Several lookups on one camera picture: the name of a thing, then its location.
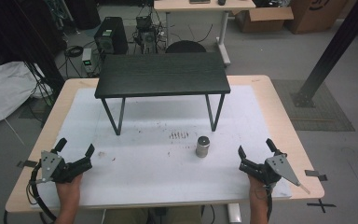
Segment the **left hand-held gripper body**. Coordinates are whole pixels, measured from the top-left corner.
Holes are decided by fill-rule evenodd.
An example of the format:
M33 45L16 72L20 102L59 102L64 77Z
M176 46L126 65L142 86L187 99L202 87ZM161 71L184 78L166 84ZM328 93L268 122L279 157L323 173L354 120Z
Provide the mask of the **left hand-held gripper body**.
M43 151L41 153L42 181L70 183L75 177L92 168L90 158L84 157L75 162L66 162L58 154Z

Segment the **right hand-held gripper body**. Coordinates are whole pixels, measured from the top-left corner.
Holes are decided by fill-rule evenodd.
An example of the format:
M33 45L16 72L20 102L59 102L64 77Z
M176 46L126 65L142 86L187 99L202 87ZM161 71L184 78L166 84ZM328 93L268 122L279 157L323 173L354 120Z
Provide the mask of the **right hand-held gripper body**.
M300 186L300 182L285 154L267 158L264 163L255 163L246 157L242 157L240 170L263 182L266 186L277 183L281 178L295 186Z

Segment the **person's right hand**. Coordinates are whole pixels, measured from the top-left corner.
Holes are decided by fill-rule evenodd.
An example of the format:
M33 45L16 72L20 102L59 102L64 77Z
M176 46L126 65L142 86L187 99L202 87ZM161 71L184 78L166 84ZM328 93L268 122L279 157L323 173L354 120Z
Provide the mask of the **person's right hand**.
M248 178L250 183L249 197L251 199L266 200L268 198L268 193L264 183L250 175Z

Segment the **person's left hand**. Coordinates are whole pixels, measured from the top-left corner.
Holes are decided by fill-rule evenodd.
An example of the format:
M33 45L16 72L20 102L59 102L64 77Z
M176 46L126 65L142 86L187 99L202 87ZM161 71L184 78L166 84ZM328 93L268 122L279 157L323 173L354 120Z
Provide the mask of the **person's left hand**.
M82 175L78 175L70 183L57 183L56 189L61 201L77 200L80 198Z

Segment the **black tape strip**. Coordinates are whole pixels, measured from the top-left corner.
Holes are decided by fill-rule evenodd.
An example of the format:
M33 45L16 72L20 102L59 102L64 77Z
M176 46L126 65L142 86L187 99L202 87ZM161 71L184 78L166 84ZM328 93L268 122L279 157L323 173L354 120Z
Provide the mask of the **black tape strip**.
M319 181L321 181L321 182L328 180L328 178L325 174L320 174L318 171L305 170L305 175L317 177L319 179Z
M38 162L36 161L19 161L17 163L17 167L23 168L23 167L36 167L36 165L38 164Z

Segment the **silver metal cylinder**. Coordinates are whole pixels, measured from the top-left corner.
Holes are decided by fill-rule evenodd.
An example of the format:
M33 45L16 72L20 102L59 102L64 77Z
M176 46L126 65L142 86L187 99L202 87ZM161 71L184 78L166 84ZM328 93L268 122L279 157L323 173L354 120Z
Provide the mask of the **silver metal cylinder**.
M210 139L207 136L200 136L197 141L196 155L205 158L208 155Z

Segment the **white table leg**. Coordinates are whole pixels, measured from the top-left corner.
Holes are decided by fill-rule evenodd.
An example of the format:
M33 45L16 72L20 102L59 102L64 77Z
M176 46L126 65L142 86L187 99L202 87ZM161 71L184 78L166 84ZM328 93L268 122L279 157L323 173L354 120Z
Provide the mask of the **white table leg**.
M227 213L229 224L241 224L241 210L238 203L229 203Z

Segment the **black tape cross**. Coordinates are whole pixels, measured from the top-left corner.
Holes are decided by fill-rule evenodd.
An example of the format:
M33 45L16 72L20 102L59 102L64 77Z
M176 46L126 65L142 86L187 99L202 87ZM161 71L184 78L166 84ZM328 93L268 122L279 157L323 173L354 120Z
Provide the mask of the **black tape cross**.
M316 203L307 203L307 206L319 207L321 211L325 214L327 208L335 208L336 205L332 203L324 203L321 199L319 199Z

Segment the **white table mat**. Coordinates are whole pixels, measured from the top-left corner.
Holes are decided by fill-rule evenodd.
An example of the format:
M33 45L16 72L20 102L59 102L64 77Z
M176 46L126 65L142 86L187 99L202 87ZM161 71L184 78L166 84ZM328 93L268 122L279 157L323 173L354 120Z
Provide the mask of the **white table mat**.
M67 143L66 161L95 151L92 168L81 182L80 203L92 206L146 206L148 204L217 203L244 200L249 180L240 171L242 146L249 160L263 162L271 152L270 137L255 91L234 85L225 97L217 128L208 113L220 97L202 95L130 98L107 101L114 119L122 115L115 134L92 88L76 92L59 131ZM208 155L196 155L200 136L210 139Z

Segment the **white cloth sheet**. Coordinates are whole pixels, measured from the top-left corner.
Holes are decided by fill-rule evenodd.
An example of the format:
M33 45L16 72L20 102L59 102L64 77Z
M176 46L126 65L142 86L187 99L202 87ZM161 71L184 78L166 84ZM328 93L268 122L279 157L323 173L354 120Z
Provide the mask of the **white cloth sheet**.
M0 121L15 112L30 97L42 98L52 94L41 78L34 76L24 62L0 65Z

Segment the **white power supply box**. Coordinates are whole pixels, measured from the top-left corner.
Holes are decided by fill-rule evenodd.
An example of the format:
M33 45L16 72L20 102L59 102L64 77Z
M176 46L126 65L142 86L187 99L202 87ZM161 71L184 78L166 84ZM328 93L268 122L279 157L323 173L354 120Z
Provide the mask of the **white power supply box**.
M93 73L97 67L97 60L91 48L83 48L82 64L87 73Z

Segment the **black computer tower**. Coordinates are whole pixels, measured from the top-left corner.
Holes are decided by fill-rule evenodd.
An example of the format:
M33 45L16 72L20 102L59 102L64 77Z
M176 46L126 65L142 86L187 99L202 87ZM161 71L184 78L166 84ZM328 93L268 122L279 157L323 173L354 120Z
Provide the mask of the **black computer tower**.
M94 35L94 40L103 56L126 54L129 49L123 20L120 17L105 17Z

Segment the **open cardboard box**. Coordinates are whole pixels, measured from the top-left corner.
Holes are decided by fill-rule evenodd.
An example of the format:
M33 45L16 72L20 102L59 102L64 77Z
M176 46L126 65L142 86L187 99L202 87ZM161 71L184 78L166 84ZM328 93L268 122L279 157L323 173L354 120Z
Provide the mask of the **open cardboard box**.
M242 33L278 32L286 21L294 19L290 7L258 7L233 14Z

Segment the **large printed cardboard box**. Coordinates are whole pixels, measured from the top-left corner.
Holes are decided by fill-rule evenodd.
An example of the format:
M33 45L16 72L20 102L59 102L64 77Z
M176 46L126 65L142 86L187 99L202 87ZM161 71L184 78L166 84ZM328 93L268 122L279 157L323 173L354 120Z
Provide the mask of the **large printed cardboard box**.
M294 18L284 23L295 35L329 30L348 0L291 0Z

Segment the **black metal post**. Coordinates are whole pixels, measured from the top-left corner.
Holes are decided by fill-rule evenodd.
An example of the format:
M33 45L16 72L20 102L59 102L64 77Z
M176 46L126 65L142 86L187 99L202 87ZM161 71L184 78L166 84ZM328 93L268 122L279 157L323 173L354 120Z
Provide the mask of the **black metal post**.
M296 107L314 107L312 98L358 34L358 0L341 23L299 91L292 93Z

